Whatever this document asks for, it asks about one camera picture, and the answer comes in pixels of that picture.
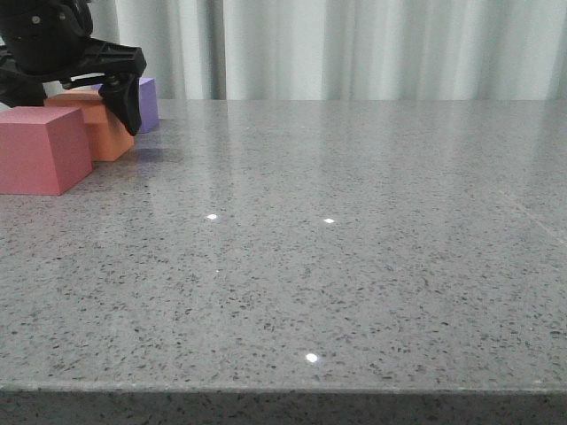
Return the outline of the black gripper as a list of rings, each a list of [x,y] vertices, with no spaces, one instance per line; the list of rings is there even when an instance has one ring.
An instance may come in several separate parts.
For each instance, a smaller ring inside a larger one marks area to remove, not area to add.
[[[102,84],[98,94],[131,135],[141,127],[139,47],[98,40],[87,1],[1,3],[1,103],[42,105],[45,82],[64,89]]]

